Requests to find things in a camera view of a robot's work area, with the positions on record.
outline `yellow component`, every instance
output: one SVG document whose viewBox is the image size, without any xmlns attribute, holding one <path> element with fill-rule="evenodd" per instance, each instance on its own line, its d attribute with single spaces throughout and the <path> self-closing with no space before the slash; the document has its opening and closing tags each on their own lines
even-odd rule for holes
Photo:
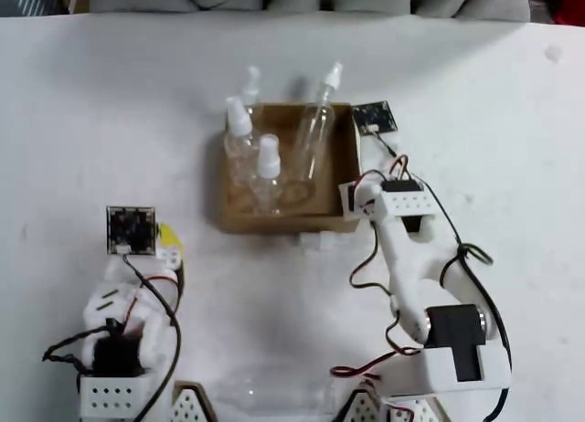
<svg viewBox="0 0 585 422">
<path fill-rule="evenodd" d="M 159 224 L 158 232 L 160 234 L 159 244 L 161 247 L 179 247 L 181 252 L 181 260 L 185 263 L 185 253 L 183 252 L 183 244 L 179 240 L 175 231 L 168 224 Z"/>
</svg>

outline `cable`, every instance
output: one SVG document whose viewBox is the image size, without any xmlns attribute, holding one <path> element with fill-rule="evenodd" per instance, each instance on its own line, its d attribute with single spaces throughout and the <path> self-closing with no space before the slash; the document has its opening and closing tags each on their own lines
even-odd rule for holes
<svg viewBox="0 0 585 422">
<path fill-rule="evenodd" d="M 351 275 L 349 276 L 349 284 L 353 288 L 356 288 L 358 290 L 362 290 L 364 288 L 380 288 L 381 290 L 383 290 L 386 293 L 387 296 L 390 297 L 392 295 L 392 293 L 389 291 L 388 288 L 386 288 L 381 283 L 378 283 L 378 282 L 355 283 L 354 282 L 355 275 L 361 269 L 363 269 L 367 264 L 369 264 L 378 253 L 378 231 L 376 230 L 376 226 L 374 225 L 374 223 L 371 223 L 371 226 L 374 229 L 374 238 L 375 238 L 374 249 L 372 250 L 370 255 L 366 258 L 366 260 L 362 261 L 362 263 L 360 263 L 357 267 L 355 267 L 354 270 L 351 272 Z"/>
<path fill-rule="evenodd" d="M 168 317 L 169 317 L 169 319 L 171 321 L 171 324 L 173 325 L 173 327 L 175 328 L 175 331 L 176 331 L 175 356 L 173 357 L 173 361 L 171 362 L 171 365 L 168 368 L 168 372 L 166 373 L 165 378 L 163 378 L 163 381 L 161 382 L 161 384 L 158 386 L 158 388 L 153 393 L 153 395 L 148 400 L 148 402 L 143 407 L 143 409 L 138 414 L 138 416 L 136 416 L 134 418 L 134 420 L 133 420 L 133 422 L 140 422 L 140 421 L 144 420 L 144 418 L 146 417 L 146 415 L 148 414 L 148 412 L 150 411 L 150 409 L 154 406 L 154 404 L 158 400 L 159 396 L 165 390 L 166 385 L 171 380 L 171 376 L 173 376 L 173 372 L 175 371 L 176 364 L 177 364 L 177 362 L 179 360 L 179 354 L 181 352 L 181 327 L 179 326 L 179 322 L 176 319 L 175 312 L 169 306 L 169 304 L 166 302 L 165 298 L 161 295 L 160 292 L 158 292 L 158 290 L 154 287 L 154 285 L 149 280 L 147 280 L 143 276 L 143 274 L 140 271 L 138 271 L 138 269 L 134 265 L 132 265 L 130 263 L 130 261 L 128 260 L 128 255 L 123 255 L 122 256 L 122 260 L 124 261 L 124 263 L 128 267 L 130 267 L 132 269 L 132 271 L 134 272 L 134 274 L 136 275 L 136 277 L 142 282 L 142 284 L 149 291 L 151 291 L 153 293 L 153 295 L 158 299 L 158 301 L 161 302 L 161 305 L 163 305 L 163 308 L 165 308 L 166 315 L 168 315 Z"/>
<path fill-rule="evenodd" d="M 370 379 L 380 380 L 380 375 L 373 375 L 368 374 L 367 371 L 371 370 L 373 367 L 377 366 L 380 363 L 383 363 L 386 360 L 389 360 L 396 352 L 388 352 L 380 355 L 378 358 L 370 361 L 367 364 L 362 365 L 361 367 L 350 367 L 348 365 L 337 365 L 329 369 L 329 374 L 334 376 L 335 378 L 352 378 L 354 376 L 364 375 Z"/>
<path fill-rule="evenodd" d="M 394 168 L 398 165 L 400 165 L 400 173 L 398 179 L 403 180 L 404 174 L 408 174 L 410 177 L 410 173 L 408 172 L 409 157 L 406 154 L 401 154 L 394 160 L 394 162 L 390 166 L 388 173 L 392 175 L 392 173 L 394 172 Z"/>
<path fill-rule="evenodd" d="M 175 305 L 175 313 L 178 310 L 178 305 L 179 305 L 179 298 L 181 297 L 181 289 L 179 286 L 179 283 L 174 280 L 173 278 L 170 278 L 168 276 L 151 276 L 150 278 L 146 278 L 146 280 L 167 280 L 169 282 L 173 282 L 176 286 L 176 293 L 177 293 L 177 298 L 176 298 L 176 305 Z M 123 323 L 123 329 L 126 329 L 126 326 L 128 325 L 128 321 L 130 320 L 130 314 L 132 313 L 134 306 L 136 305 L 136 302 L 138 301 L 138 291 L 136 292 L 136 295 L 134 295 L 134 298 L 132 300 L 132 303 L 130 303 L 130 306 L 128 307 L 128 311 L 126 312 L 125 316 L 124 316 L 124 323 Z"/>
<path fill-rule="evenodd" d="M 482 285 L 482 282 L 480 282 L 480 280 L 477 279 L 477 276 L 475 276 L 475 274 L 473 273 L 472 269 L 469 267 L 469 265 L 467 264 L 467 261 L 466 261 L 468 254 L 471 254 L 472 256 L 477 258 L 480 262 L 483 262 L 486 265 L 492 265 L 494 263 L 494 260 L 485 251 L 483 251 L 481 248 L 477 247 L 475 244 L 462 242 L 461 236 L 459 235 L 457 228 L 455 227 L 454 223 L 452 222 L 451 218 L 449 217 L 449 214 L 447 213 L 444 206 L 442 205 L 441 200 L 439 200 L 439 197 L 434 193 L 434 191 L 432 190 L 432 188 L 429 186 L 429 184 L 427 182 L 425 182 L 424 180 L 422 180 L 420 177 L 418 177 L 415 174 L 414 174 L 414 176 L 429 189 L 429 192 L 431 192 L 432 197 L 437 202 L 437 205 L 439 205 L 439 208 L 441 209 L 442 213 L 445 215 L 445 218 L 447 218 L 447 221 L 449 222 L 449 225 L 451 226 L 453 234 L 455 235 L 455 240 L 457 241 L 457 253 L 442 268 L 441 276 L 439 278 L 439 283 L 441 284 L 441 286 L 444 285 L 444 280 L 445 280 L 445 277 L 447 274 L 447 270 L 449 269 L 449 267 L 452 264 L 454 264 L 455 262 L 459 262 L 459 264 L 463 268 L 463 271 L 465 272 L 467 277 L 471 280 L 472 284 L 475 285 L 475 288 L 477 288 L 479 290 L 480 294 L 484 297 L 484 300 L 487 303 L 487 306 L 490 309 L 490 312 L 494 316 L 495 326 L 497 327 L 497 330 L 500 333 L 500 337 L 502 338 L 502 345 L 504 346 L 505 351 L 507 352 L 508 362 L 510 363 L 510 370 L 511 370 L 512 369 L 512 350 L 510 348 L 510 341 L 508 340 L 508 334 L 505 330 L 505 325 L 504 325 L 504 320 L 502 319 L 502 315 L 500 314 L 500 311 L 495 306 L 494 300 L 489 295 L 489 293 L 485 289 L 484 285 Z M 484 418 L 484 422 L 492 422 L 493 420 L 497 419 L 497 417 L 500 415 L 500 413 L 502 413 L 502 410 L 504 409 L 505 401 L 508 397 L 508 392 L 509 392 L 509 389 L 507 389 L 507 388 L 502 389 L 494 410 L 492 411 L 492 413 L 490 413 L 489 415 L 487 415 Z"/>
<path fill-rule="evenodd" d="M 388 328 L 386 328 L 386 341 L 388 342 L 388 344 L 390 345 L 390 347 L 392 349 L 394 349 L 394 351 L 396 351 L 397 353 L 401 354 L 401 355 L 406 355 L 406 356 L 412 356 L 412 355 L 416 355 L 417 353 L 420 352 L 420 349 L 417 349 L 415 347 L 409 347 L 409 346 L 405 346 L 402 347 L 399 344 L 395 343 L 394 340 L 392 340 L 390 338 L 390 331 L 392 331 L 396 326 L 398 326 L 400 321 L 400 311 L 396 311 L 396 319 L 394 319 L 394 322 L 392 322 Z"/>
<path fill-rule="evenodd" d="M 388 151 L 388 154 L 390 154 L 392 157 L 398 157 L 398 155 L 396 154 L 396 151 L 394 151 L 390 145 L 388 145 L 386 143 L 386 141 L 384 139 L 382 139 L 382 136 L 380 136 L 379 132 L 372 132 L 371 130 L 367 130 L 367 132 L 369 134 L 371 134 L 372 136 L 376 136 L 376 139 L 379 140 L 380 143 L 382 143 L 382 145 L 384 145 L 384 148 L 386 148 L 386 151 Z"/>
<path fill-rule="evenodd" d="M 50 361 L 52 363 L 73 364 L 73 367 L 75 367 L 75 370 L 77 370 L 78 374 L 88 375 L 91 373 L 91 369 L 88 369 L 85 365 L 83 365 L 83 362 L 79 358 L 77 358 L 75 355 L 73 355 L 72 353 L 68 353 L 67 355 L 63 355 L 63 356 L 53 355 L 53 353 L 55 351 L 57 351 L 57 349 L 60 349 L 60 348 L 65 347 L 65 346 L 69 346 L 70 344 L 74 344 L 76 341 L 83 340 L 94 333 L 110 332 L 110 331 L 112 331 L 112 329 L 113 329 L 113 326 L 108 323 L 108 324 L 105 324 L 103 326 L 100 326 L 99 328 L 90 329 L 89 331 L 76 333 L 75 335 L 73 335 L 69 338 L 66 338 L 62 342 L 59 342 L 57 344 L 53 344 L 52 346 L 49 346 L 49 348 L 43 354 L 43 361 Z"/>
<path fill-rule="evenodd" d="M 380 177 L 382 177 L 382 181 L 386 181 L 386 176 L 381 171 L 379 171 L 378 169 L 369 169 L 369 170 L 365 171 L 363 174 L 361 174 L 357 178 L 356 182 L 354 183 L 354 195 L 356 194 L 357 187 L 362 183 L 364 178 L 366 178 L 366 176 L 369 174 L 377 174 Z"/>
<path fill-rule="evenodd" d="M 396 410 L 396 411 L 403 411 L 404 413 L 408 413 L 408 414 L 410 414 L 410 417 L 409 417 L 409 422 L 413 422 L 413 421 L 414 421 L 414 411 L 412 411 L 410 408 L 406 408 L 406 407 L 404 407 L 404 406 L 393 406 L 393 405 L 391 405 L 391 404 L 388 404 L 388 406 L 389 406 L 390 408 L 392 408 L 393 410 Z"/>
</svg>

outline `white table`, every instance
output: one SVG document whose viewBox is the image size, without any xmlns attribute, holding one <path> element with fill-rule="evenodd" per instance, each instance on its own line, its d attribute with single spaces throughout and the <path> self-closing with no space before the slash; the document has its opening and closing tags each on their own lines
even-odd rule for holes
<svg viewBox="0 0 585 422">
<path fill-rule="evenodd" d="M 211 221 L 224 99 L 245 67 L 262 68 L 266 100 L 303 100 L 307 81 L 336 58 L 346 65 L 337 98 L 389 101 L 411 167 L 464 239 L 495 257 L 478 271 L 515 362 L 498 420 L 579 418 L 585 30 L 111 15 L 2 19 L 0 43 L 2 420 L 76 416 L 73 369 L 40 359 L 80 330 L 107 260 L 106 205 L 156 206 L 184 240 L 178 378 L 212 389 L 279 362 L 324 375 L 387 350 L 387 301 L 347 283 L 372 245 L 366 226 L 335 250 L 304 252 L 293 238 L 226 236 Z M 362 154 L 365 164 L 383 155 L 374 140 Z M 363 275 L 386 276 L 381 256 Z M 467 420 L 495 403 L 495 394 L 467 397 Z M 464 420 L 465 405 L 448 405 L 453 420 Z"/>
</svg>

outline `white spray cap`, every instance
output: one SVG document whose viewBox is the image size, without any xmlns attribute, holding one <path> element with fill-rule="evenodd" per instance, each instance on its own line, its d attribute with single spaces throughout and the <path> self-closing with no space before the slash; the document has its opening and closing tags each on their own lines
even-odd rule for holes
<svg viewBox="0 0 585 422">
<path fill-rule="evenodd" d="M 339 61 L 336 61 L 327 76 L 324 78 L 323 83 L 337 90 L 339 83 L 341 82 L 341 72 L 343 69 L 344 65 Z"/>
<path fill-rule="evenodd" d="M 228 104 L 229 133 L 236 137 L 249 134 L 252 131 L 252 121 L 241 99 L 232 96 L 226 99 L 226 103 Z"/>
<path fill-rule="evenodd" d="M 244 105 L 253 105 L 258 102 L 260 93 L 260 69 L 256 66 L 248 66 L 248 80 L 241 90 L 241 98 Z"/>
<path fill-rule="evenodd" d="M 262 178 L 276 178 L 281 174 L 281 156 L 278 153 L 278 137 L 264 134 L 260 137 L 258 152 L 258 175 Z"/>
</svg>

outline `open cardboard box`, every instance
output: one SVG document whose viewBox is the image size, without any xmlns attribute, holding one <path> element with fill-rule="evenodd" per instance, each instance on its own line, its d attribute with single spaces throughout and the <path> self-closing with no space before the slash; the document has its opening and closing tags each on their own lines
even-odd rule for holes
<svg viewBox="0 0 585 422">
<path fill-rule="evenodd" d="M 219 227 L 229 233 L 285 234 L 299 232 L 353 232 L 356 220 L 343 218 L 338 186 L 359 177 L 356 128 L 349 104 L 334 104 L 335 122 L 325 142 L 321 173 L 311 185 L 286 179 L 290 171 L 294 138 L 304 104 L 264 104 L 261 133 L 280 140 L 285 187 L 279 215 L 254 215 L 249 189 L 232 186 L 228 162 L 222 151 Z"/>
</svg>

